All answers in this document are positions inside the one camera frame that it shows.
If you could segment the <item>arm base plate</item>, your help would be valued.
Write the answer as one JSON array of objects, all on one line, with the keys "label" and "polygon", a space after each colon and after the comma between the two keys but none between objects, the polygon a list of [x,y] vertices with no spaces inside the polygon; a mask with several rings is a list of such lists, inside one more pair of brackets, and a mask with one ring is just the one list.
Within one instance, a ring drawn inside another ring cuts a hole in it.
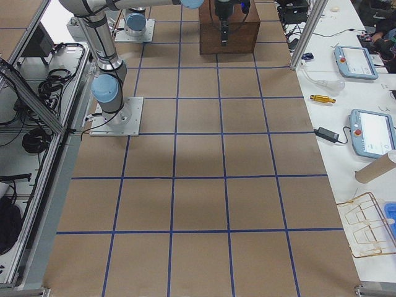
[{"label": "arm base plate", "polygon": [[138,136],[142,118],[144,98],[124,97],[123,109],[110,122],[110,114],[94,117],[92,121],[93,129],[89,131],[92,137],[121,137]]},{"label": "arm base plate", "polygon": [[141,31],[130,30],[121,19],[115,34],[116,43],[150,43],[153,40],[155,19],[147,19],[145,28]]}]

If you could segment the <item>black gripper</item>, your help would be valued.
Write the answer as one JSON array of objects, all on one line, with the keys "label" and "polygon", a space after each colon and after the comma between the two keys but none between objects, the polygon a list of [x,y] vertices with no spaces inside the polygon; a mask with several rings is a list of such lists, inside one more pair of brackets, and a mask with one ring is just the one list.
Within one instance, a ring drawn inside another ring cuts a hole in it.
[{"label": "black gripper", "polygon": [[220,19],[220,38],[221,45],[226,46],[228,43],[229,24],[228,18],[233,14],[235,2],[215,0],[215,15]]}]

